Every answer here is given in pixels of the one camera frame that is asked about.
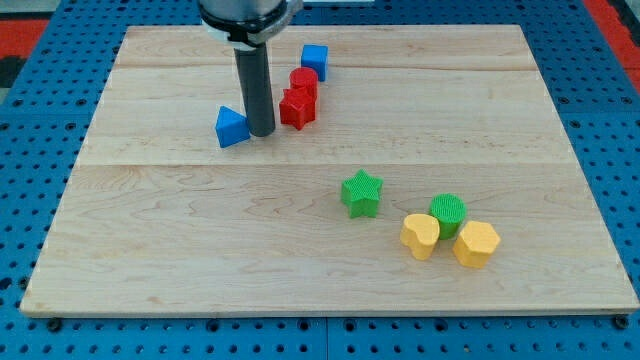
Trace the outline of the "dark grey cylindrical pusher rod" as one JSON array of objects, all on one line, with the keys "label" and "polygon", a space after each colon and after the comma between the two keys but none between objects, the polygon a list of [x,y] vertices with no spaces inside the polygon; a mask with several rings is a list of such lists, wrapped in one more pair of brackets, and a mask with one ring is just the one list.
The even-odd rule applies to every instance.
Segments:
[{"label": "dark grey cylindrical pusher rod", "polygon": [[265,44],[252,50],[234,51],[249,132],[266,137],[275,130],[275,115]]}]

